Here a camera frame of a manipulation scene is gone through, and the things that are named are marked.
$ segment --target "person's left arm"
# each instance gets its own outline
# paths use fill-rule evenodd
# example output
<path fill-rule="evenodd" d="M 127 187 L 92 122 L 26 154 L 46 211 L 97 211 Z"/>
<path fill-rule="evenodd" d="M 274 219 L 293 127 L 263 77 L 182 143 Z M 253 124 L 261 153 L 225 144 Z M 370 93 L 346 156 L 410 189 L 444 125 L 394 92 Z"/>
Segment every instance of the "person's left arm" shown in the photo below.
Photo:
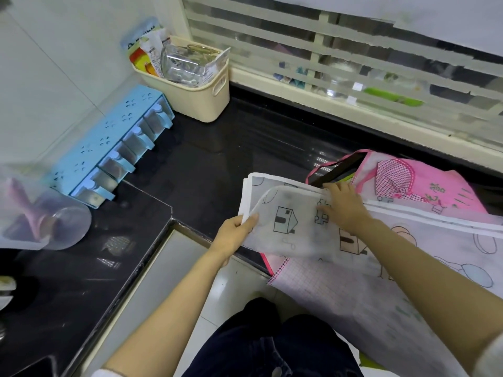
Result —
<path fill-rule="evenodd" d="M 105 363 L 125 377 L 166 377 L 177 369 L 185 346 L 220 267 L 242 244 L 258 216 L 241 225 L 242 216 L 223 222 L 208 251 L 164 302 Z"/>

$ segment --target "hand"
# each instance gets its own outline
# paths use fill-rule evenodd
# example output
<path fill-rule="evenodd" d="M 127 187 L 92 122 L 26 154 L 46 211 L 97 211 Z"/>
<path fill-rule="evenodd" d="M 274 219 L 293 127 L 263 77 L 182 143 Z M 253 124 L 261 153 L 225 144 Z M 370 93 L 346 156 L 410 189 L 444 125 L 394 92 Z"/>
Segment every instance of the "hand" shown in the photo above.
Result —
<path fill-rule="evenodd" d="M 330 217 L 341 229 L 349 234 L 358 235 L 367 222 L 373 220 L 362 202 L 362 198 L 356 193 L 355 188 L 346 182 L 324 183 L 324 188 L 330 191 L 332 205 L 318 205 L 316 208 Z"/>
<path fill-rule="evenodd" d="M 222 258 L 222 267 L 227 265 L 230 256 L 241 246 L 248 233 L 259 221 L 258 213 L 251 215 L 243 224 L 241 224 L 242 218 L 242 215 L 238 215 L 225 220 L 208 250 Z"/>

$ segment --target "plastic basket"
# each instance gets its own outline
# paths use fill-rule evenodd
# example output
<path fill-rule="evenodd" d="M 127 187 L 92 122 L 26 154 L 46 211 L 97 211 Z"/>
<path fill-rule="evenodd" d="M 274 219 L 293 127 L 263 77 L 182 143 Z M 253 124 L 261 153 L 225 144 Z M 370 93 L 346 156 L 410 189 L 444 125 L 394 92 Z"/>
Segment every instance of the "plastic basket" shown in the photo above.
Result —
<path fill-rule="evenodd" d="M 200 43 L 175 36 L 171 36 L 171 42 L 179 46 L 186 46 L 190 43 L 200 45 Z M 203 87 L 194 88 L 147 74 L 133 66 L 133 69 L 141 75 L 146 84 L 165 94 L 173 110 L 205 123 L 217 119 L 229 103 L 228 68 L 229 62 L 227 61 L 224 68 L 210 83 Z"/>

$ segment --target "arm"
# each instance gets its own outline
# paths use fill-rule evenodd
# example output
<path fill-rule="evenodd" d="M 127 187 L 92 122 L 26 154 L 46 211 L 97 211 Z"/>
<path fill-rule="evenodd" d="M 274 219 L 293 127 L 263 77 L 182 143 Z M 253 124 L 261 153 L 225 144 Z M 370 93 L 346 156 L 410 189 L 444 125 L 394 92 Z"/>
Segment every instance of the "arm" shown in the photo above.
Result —
<path fill-rule="evenodd" d="M 208 251 L 164 302 L 106 362 L 104 368 L 126 377 L 166 377 L 177 369 L 220 267 L 242 244 L 258 216 L 241 225 L 226 220 Z"/>
<path fill-rule="evenodd" d="M 426 323 L 472 373 L 482 351 L 503 332 L 503 300 L 372 218 L 352 186 L 324 187 L 332 196 L 332 206 L 324 207 L 324 212 L 369 247 Z"/>

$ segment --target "gingham fabric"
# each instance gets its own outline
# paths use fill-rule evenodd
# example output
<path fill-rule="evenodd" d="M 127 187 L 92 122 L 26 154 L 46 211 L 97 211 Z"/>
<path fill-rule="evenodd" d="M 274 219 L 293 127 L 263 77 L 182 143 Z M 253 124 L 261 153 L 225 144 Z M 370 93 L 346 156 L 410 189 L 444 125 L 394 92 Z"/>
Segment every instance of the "gingham fabric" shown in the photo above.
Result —
<path fill-rule="evenodd" d="M 428 202 L 412 192 L 414 179 L 415 172 L 406 162 L 400 159 L 379 161 L 376 173 L 376 195 Z"/>

